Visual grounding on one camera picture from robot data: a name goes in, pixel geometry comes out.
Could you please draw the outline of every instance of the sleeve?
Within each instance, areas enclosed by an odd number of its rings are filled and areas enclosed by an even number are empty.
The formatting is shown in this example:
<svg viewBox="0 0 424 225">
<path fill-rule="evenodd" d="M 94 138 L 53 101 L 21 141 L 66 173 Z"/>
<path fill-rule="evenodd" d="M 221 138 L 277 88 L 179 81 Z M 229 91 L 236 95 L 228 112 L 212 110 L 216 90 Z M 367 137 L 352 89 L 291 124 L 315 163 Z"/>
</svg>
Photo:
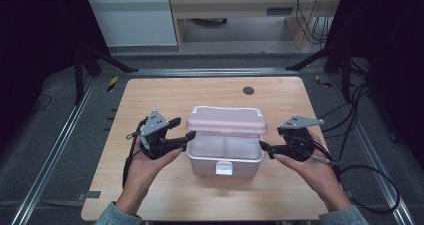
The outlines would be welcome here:
<svg viewBox="0 0 424 225">
<path fill-rule="evenodd" d="M 319 216 L 323 225 L 368 225 L 356 206 Z"/>
<path fill-rule="evenodd" d="M 115 207 L 115 203 L 111 202 L 109 206 L 103 211 L 100 218 L 96 221 L 96 225 L 140 225 L 143 219 L 140 217 L 131 216 L 126 214 Z"/>
</svg>

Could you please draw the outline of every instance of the wooden table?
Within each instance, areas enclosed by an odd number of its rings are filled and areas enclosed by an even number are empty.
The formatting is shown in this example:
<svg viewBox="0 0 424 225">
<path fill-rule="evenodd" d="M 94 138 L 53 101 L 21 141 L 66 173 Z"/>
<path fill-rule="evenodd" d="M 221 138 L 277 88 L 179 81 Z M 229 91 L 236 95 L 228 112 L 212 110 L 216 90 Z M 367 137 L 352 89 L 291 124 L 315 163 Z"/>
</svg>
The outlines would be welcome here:
<svg viewBox="0 0 424 225">
<path fill-rule="evenodd" d="M 243 93 L 253 87 L 252 95 Z M 276 128 L 294 114 L 315 117 L 303 82 L 297 77 L 133 79 L 125 89 L 88 198 L 84 220 L 97 220 L 122 187 L 122 169 L 131 141 L 126 136 L 157 109 L 165 118 L 181 117 L 167 138 L 182 137 L 194 106 L 256 107 L 267 121 L 263 140 L 282 144 Z M 318 126 L 311 130 L 322 138 Z M 295 172 L 265 155 L 253 178 L 199 176 L 182 153 L 153 182 L 138 214 L 148 221 L 309 220 L 325 213 L 324 203 Z"/>
</svg>

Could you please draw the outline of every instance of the gray floor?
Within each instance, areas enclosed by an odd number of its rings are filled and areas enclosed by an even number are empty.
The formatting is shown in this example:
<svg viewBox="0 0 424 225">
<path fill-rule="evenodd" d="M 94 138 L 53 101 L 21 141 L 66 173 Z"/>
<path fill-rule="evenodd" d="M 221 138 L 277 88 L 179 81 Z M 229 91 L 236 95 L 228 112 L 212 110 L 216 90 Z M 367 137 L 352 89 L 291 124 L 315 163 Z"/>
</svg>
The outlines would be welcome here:
<svg viewBox="0 0 424 225">
<path fill-rule="evenodd" d="M 247 22 L 254 25 L 243 27 L 242 25 Z M 231 28 L 237 23 L 243 29 Z M 293 42 L 289 41 L 284 23 L 280 25 L 281 23 L 276 23 L 274 20 L 235 19 L 229 20 L 226 26 L 211 28 L 192 22 L 188 26 L 190 29 L 186 31 L 185 46 L 180 53 L 149 53 L 116 58 L 129 66 L 144 69 L 281 69 L 294 65 L 319 49 L 319 45 L 310 45 L 305 50 L 296 49 Z M 275 34 L 280 34 L 278 39 L 273 36 Z M 315 81 L 315 74 L 319 74 L 322 81 L 335 85 L 334 81 L 340 77 L 340 74 L 331 77 L 325 74 L 322 70 L 324 62 L 325 59 L 317 61 L 298 74 L 305 83 L 317 117 L 342 104 L 335 87 L 324 87 Z M 113 122 L 110 120 L 115 113 L 113 109 L 119 106 L 126 82 L 140 77 L 123 74 L 105 62 L 101 64 L 102 74 L 95 78 L 87 105 L 41 195 L 42 201 L 74 201 L 79 193 L 89 189 Z M 51 103 L 45 109 L 34 112 L 28 117 L 16 131 L 6 155 L 0 161 L 0 224 L 9 224 L 13 219 L 20 201 L 36 180 L 73 109 L 75 99 L 73 74 L 73 69 L 69 68 L 53 74 L 45 81 L 43 94 L 51 97 Z M 119 80 L 114 90 L 107 92 L 110 79 L 114 75 L 118 75 Z M 352 75 L 352 81 L 358 86 L 364 79 L 359 75 Z M 40 96 L 34 105 L 34 110 L 42 108 L 47 103 L 48 98 Z M 413 220 L 416 224 L 423 224 L 423 169 L 419 167 L 407 146 L 390 140 L 390 130 L 385 125 L 372 97 L 361 98 L 358 115 L 360 124 L 387 168 L 388 175 L 399 188 Z M 323 129 L 336 124 L 345 116 L 343 108 L 337 110 L 325 118 L 326 124 Z M 344 132 L 345 128 L 342 127 L 325 136 Z M 327 138 L 326 143 L 333 155 L 338 154 L 342 137 Z M 342 161 L 343 166 L 369 164 L 366 151 L 354 133 L 347 139 Z M 377 209 L 387 208 L 381 188 L 371 173 L 355 171 L 343 176 L 343 181 L 363 203 Z M 81 207 L 39 205 L 33 211 L 28 224 L 92 224 L 81 219 L 80 211 Z M 393 214 L 378 215 L 363 209 L 361 211 L 370 224 L 398 224 Z"/>
</svg>

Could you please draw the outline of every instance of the white wall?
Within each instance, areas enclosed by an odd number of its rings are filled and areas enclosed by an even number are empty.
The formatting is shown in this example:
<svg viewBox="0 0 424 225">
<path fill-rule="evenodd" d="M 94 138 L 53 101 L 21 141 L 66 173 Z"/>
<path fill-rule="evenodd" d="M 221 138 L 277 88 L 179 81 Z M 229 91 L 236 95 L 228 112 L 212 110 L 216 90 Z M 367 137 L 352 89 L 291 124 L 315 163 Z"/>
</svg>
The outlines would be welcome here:
<svg viewBox="0 0 424 225">
<path fill-rule="evenodd" d="M 89 0 L 108 47 L 177 46 L 169 0 Z"/>
</svg>

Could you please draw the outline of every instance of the hand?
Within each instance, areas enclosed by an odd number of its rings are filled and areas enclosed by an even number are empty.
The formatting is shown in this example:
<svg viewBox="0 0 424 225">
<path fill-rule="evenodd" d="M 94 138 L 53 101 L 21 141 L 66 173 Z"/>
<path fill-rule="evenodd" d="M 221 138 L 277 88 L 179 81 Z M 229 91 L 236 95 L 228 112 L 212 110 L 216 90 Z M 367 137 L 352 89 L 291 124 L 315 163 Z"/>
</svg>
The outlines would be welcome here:
<svg viewBox="0 0 424 225">
<path fill-rule="evenodd" d="M 321 140 L 316 134 L 310 130 L 309 133 L 315 142 L 321 144 Z M 314 154 L 324 157 L 324 154 L 317 149 L 315 149 Z M 286 167 L 297 172 L 312 190 L 318 193 L 329 212 L 343 210 L 352 206 L 352 203 L 341 188 L 333 169 L 327 163 L 312 157 L 304 162 L 298 162 L 281 154 L 275 154 L 274 157 Z"/>
<path fill-rule="evenodd" d="M 140 150 L 140 145 L 140 139 L 137 138 L 135 153 Z M 147 158 L 142 152 L 137 153 L 133 157 L 124 190 L 116 201 L 115 207 L 124 213 L 136 215 L 156 175 L 180 153 L 181 150 L 176 149 L 156 160 Z"/>
</svg>

